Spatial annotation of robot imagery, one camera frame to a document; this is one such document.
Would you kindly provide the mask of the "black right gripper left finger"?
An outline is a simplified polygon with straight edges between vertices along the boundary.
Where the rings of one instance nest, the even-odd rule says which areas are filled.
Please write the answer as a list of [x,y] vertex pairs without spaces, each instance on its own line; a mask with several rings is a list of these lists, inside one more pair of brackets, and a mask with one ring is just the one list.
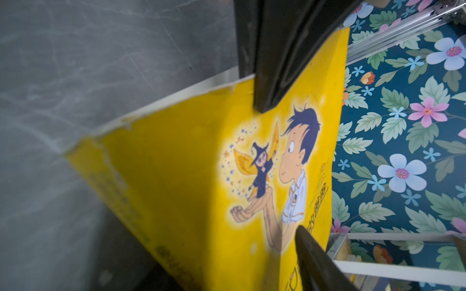
[[362,1],[235,0],[239,76],[254,75],[254,108],[275,108]]

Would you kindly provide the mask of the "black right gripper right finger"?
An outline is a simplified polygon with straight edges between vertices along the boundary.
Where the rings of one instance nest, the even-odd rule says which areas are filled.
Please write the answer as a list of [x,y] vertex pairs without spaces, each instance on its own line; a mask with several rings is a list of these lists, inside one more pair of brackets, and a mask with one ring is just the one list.
[[304,291],[357,291],[307,229],[296,229],[295,244]]

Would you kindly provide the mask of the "yellow cartoon book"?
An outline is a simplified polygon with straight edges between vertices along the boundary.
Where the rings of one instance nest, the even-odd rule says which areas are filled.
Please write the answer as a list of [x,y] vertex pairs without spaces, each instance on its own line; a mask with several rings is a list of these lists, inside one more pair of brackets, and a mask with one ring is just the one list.
[[326,247],[348,29],[325,42],[281,102],[248,77],[170,96],[65,154],[187,291],[300,291],[295,234]]

